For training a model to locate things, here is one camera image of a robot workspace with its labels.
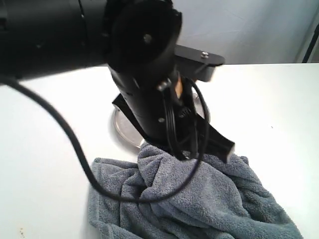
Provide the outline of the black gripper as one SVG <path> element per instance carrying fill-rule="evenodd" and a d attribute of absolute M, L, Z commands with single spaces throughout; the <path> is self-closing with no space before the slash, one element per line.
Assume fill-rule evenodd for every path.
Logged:
<path fill-rule="evenodd" d="M 183 159 L 189 151 L 196 157 L 202 146 L 203 130 L 192 104 L 194 80 L 184 77 L 177 70 L 175 48 L 160 49 L 123 47 L 109 53 L 109 68 L 120 93 L 130 92 L 126 101 L 121 94 L 113 100 L 132 124 L 139 124 L 144 139 L 159 148 Z M 186 104 L 178 100 L 186 95 Z M 187 137 L 180 147 L 178 138 Z"/>

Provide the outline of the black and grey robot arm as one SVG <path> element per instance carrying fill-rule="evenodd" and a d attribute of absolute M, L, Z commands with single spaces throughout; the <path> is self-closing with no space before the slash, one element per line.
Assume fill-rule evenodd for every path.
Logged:
<path fill-rule="evenodd" d="M 208 82 L 222 56 L 178 43 L 182 14 L 169 0 L 3 0 L 0 81 L 107 65 L 114 105 L 150 144 L 201 149 L 228 162 L 234 142 L 195 112 L 194 81 Z"/>

